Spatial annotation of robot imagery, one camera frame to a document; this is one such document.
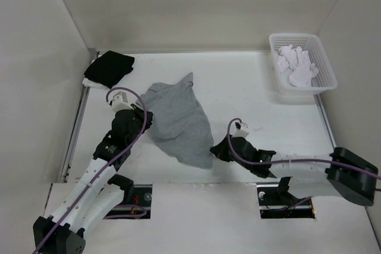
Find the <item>grey tank top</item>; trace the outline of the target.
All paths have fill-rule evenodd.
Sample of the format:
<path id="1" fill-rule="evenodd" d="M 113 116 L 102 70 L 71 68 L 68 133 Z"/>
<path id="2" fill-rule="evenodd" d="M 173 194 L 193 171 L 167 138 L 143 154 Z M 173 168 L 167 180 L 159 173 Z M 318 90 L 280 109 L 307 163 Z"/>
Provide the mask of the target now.
<path id="1" fill-rule="evenodd" d="M 154 83 L 141 96 L 153 113 L 151 140 L 181 164 L 209 170 L 214 145 L 210 122 L 193 91 L 193 73 L 176 84 Z"/>

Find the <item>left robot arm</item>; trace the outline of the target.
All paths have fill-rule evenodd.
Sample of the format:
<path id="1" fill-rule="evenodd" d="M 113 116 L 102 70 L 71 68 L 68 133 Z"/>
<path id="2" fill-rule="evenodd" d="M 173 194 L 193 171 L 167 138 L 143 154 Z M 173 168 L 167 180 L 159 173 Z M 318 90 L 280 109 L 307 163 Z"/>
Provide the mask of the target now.
<path id="1" fill-rule="evenodd" d="M 117 172 L 151 123 L 145 104 L 116 112 L 111 130 L 72 192 L 53 213 L 33 224 L 35 253 L 83 253 L 88 237 L 113 207 L 132 202 L 133 182 Z"/>

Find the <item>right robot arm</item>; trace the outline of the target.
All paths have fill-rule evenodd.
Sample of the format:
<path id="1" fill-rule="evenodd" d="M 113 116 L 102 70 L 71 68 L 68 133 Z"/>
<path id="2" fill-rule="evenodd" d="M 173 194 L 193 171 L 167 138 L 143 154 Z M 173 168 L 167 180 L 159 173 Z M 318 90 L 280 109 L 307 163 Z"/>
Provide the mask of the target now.
<path id="1" fill-rule="evenodd" d="M 277 199 L 285 204 L 316 196 L 337 196 L 360 206 L 373 206 L 378 168 L 345 148 L 328 156 L 304 158 L 256 149 L 244 137 L 228 134 L 211 153 L 236 162 L 259 178 L 278 178 Z"/>

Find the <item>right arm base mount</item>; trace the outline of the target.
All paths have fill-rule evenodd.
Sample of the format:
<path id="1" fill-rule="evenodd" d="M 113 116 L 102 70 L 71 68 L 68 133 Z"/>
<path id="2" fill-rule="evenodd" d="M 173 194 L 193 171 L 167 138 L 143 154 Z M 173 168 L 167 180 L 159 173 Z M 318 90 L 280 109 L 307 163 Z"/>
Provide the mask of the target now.
<path id="1" fill-rule="evenodd" d="M 262 219 L 314 219 L 311 197 L 298 199 L 289 193 L 290 177 L 276 183 L 258 184 L 257 196 Z"/>

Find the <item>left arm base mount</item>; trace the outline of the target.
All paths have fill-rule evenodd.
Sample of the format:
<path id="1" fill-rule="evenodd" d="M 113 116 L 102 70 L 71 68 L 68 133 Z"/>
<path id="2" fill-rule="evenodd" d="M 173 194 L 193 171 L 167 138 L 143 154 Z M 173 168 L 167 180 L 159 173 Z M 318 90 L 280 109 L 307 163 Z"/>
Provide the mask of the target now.
<path id="1" fill-rule="evenodd" d="M 115 206 L 105 219 L 150 219 L 153 185 L 135 185 L 132 194 Z"/>

